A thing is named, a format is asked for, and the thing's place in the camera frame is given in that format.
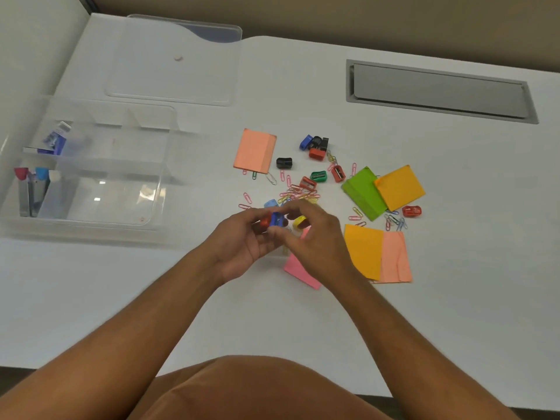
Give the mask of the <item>person's right hand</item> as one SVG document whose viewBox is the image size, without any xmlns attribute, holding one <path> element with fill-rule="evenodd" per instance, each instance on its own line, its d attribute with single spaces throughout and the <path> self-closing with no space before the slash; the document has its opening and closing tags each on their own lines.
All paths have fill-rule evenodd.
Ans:
<svg viewBox="0 0 560 420">
<path fill-rule="evenodd" d="M 310 227 L 303 247 L 290 247 L 306 271 L 332 290 L 344 279 L 358 275 L 343 238 L 339 219 L 318 204 L 298 199 L 278 208 L 289 219 L 306 216 Z"/>
</svg>

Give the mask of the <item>person's left hand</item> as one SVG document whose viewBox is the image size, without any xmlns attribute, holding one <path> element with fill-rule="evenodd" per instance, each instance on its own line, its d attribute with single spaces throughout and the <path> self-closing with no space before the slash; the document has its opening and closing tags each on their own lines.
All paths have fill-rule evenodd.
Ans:
<svg viewBox="0 0 560 420">
<path fill-rule="evenodd" d="M 257 260 L 278 248 L 267 231 L 227 232 L 222 222 L 200 246 L 219 286 L 241 277 Z"/>
</svg>

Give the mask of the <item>person's left forearm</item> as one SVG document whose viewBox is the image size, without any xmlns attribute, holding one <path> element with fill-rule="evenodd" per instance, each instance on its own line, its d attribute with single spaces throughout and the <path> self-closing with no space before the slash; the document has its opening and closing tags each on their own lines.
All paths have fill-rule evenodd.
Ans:
<svg viewBox="0 0 560 420">
<path fill-rule="evenodd" d="M 130 304 L 0 397 L 0 420 L 122 420 L 212 294 L 221 265 L 190 252 Z"/>
</svg>

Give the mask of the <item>pink sticky note pad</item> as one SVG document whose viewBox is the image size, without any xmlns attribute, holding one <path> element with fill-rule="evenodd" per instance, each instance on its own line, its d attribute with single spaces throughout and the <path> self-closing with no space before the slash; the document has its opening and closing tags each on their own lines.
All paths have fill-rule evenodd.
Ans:
<svg viewBox="0 0 560 420">
<path fill-rule="evenodd" d="M 288 249 L 290 250 L 290 254 L 284 265 L 284 271 L 289 275 L 297 278 L 301 282 L 307 284 L 312 289 L 320 289 L 321 283 L 306 271 L 291 248 L 289 247 Z"/>
</svg>

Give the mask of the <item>pile of colourful paper clips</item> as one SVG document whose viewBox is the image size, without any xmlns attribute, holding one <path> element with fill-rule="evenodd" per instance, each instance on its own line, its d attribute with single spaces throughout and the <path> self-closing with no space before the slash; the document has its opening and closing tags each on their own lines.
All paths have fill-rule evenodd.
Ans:
<svg viewBox="0 0 560 420">
<path fill-rule="evenodd" d="M 317 189 L 309 192 L 301 189 L 299 185 L 292 183 L 290 174 L 286 174 L 284 170 L 280 171 L 279 179 L 270 172 L 265 175 L 243 169 L 242 174 L 243 176 L 250 176 L 254 183 L 259 177 L 263 177 L 266 182 L 274 187 L 274 190 L 278 191 L 277 195 L 274 197 L 266 197 L 266 195 L 268 195 L 267 192 L 265 192 L 264 195 L 260 192 L 255 197 L 252 197 L 249 192 L 244 191 L 242 193 L 243 202 L 237 205 L 242 211 L 249 208 L 264 207 L 264 203 L 270 199 L 277 199 L 279 206 L 282 206 L 287 202 L 298 199 L 306 199 L 310 203 L 318 204 L 321 198 Z"/>
<path fill-rule="evenodd" d="M 354 213 L 347 218 L 350 222 L 361 227 L 365 227 L 366 225 L 368 225 L 364 213 L 362 213 L 357 207 L 353 207 L 352 210 Z M 386 210 L 386 213 L 384 214 L 385 231 L 402 231 L 408 229 L 406 220 L 404 219 L 404 217 L 399 217 L 398 214 L 398 211 Z"/>
</svg>

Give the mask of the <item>peach sticky note pad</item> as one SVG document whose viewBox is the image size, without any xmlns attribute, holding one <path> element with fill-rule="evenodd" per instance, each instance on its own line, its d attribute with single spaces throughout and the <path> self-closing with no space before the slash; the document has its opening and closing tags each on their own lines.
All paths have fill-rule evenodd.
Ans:
<svg viewBox="0 0 560 420">
<path fill-rule="evenodd" d="M 380 277 L 374 283 L 411 283 L 407 245 L 403 232 L 382 232 Z"/>
<path fill-rule="evenodd" d="M 276 140 L 276 135 L 245 128 L 233 167 L 266 175 L 270 170 Z"/>
</svg>

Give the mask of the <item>orange sticky note pad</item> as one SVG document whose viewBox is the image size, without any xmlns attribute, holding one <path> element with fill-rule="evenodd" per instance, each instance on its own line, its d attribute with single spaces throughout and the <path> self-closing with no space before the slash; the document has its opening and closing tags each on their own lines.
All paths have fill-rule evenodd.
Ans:
<svg viewBox="0 0 560 420">
<path fill-rule="evenodd" d="M 351 261 L 361 275 L 377 282 L 381 278 L 384 232 L 359 225 L 345 225 L 344 240 Z"/>
<path fill-rule="evenodd" d="M 401 209 L 426 194 L 408 164 L 374 179 L 373 184 L 390 211 Z"/>
</svg>

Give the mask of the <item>green sticky note pad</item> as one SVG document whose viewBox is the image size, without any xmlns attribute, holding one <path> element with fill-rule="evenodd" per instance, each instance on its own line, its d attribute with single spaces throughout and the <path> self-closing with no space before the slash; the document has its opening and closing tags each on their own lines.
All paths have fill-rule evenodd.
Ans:
<svg viewBox="0 0 560 420">
<path fill-rule="evenodd" d="M 376 179 L 372 170 L 365 166 L 341 185 L 343 192 L 370 221 L 374 221 L 388 209 L 375 186 Z"/>
</svg>

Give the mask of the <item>clear plastic organizer box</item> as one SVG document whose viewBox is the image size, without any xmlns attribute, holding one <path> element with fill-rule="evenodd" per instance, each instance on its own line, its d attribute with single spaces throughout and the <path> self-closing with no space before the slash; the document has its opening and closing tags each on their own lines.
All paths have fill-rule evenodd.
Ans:
<svg viewBox="0 0 560 420">
<path fill-rule="evenodd" d="M 61 155 L 43 139 L 72 126 Z M 186 246 L 188 144 L 170 105 L 57 96 L 29 99 L 0 138 L 0 237 L 179 248 Z M 66 220 L 20 217 L 13 169 L 78 177 Z"/>
</svg>

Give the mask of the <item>person's brown clothed leg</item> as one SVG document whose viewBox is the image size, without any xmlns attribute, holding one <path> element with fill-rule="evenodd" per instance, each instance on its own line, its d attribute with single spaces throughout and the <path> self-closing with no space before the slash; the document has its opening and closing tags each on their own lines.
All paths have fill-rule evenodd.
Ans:
<svg viewBox="0 0 560 420">
<path fill-rule="evenodd" d="M 156 377 L 127 420 L 391 420 L 291 360 L 232 355 Z"/>
</svg>

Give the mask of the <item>clear plastic lid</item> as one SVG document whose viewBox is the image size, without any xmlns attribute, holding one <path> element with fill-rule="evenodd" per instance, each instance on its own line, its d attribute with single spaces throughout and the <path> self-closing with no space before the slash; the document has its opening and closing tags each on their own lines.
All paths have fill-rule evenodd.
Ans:
<svg viewBox="0 0 560 420">
<path fill-rule="evenodd" d="M 151 15 L 125 19 L 104 91 L 107 96 L 229 106 L 242 28 Z"/>
</svg>

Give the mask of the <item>white capped marker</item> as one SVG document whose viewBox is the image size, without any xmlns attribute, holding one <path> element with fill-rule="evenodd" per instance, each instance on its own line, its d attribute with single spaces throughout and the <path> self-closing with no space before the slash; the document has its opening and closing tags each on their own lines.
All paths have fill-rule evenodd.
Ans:
<svg viewBox="0 0 560 420">
<path fill-rule="evenodd" d="M 78 177 L 66 171 L 48 171 L 48 188 L 38 211 L 40 219 L 66 220 L 75 196 Z"/>
</svg>

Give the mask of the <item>blue white small packet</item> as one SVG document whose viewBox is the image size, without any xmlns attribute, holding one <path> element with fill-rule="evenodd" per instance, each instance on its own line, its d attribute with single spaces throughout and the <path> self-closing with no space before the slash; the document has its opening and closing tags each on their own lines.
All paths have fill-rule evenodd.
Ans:
<svg viewBox="0 0 560 420">
<path fill-rule="evenodd" d="M 66 145 L 67 135 L 71 132 L 72 126 L 61 121 L 53 130 L 43 139 L 46 150 L 53 155 L 61 155 Z"/>
</svg>

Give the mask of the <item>blue capped marker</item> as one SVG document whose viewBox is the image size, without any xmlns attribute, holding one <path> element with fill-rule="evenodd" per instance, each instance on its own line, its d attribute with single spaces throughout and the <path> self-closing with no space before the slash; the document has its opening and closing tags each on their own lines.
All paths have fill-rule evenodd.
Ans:
<svg viewBox="0 0 560 420">
<path fill-rule="evenodd" d="M 38 217 L 38 213 L 43 204 L 48 186 L 50 183 L 49 169 L 37 167 L 31 173 L 30 178 L 30 211 L 33 218 Z"/>
</svg>

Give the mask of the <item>red capped marker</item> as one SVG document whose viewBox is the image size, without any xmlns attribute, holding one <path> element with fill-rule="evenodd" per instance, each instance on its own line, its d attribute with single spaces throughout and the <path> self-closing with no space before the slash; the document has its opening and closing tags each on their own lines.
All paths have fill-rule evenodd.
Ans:
<svg viewBox="0 0 560 420">
<path fill-rule="evenodd" d="M 13 169 L 18 182 L 18 205 L 20 217 L 31 217 L 31 187 L 30 171 L 26 167 Z"/>
</svg>

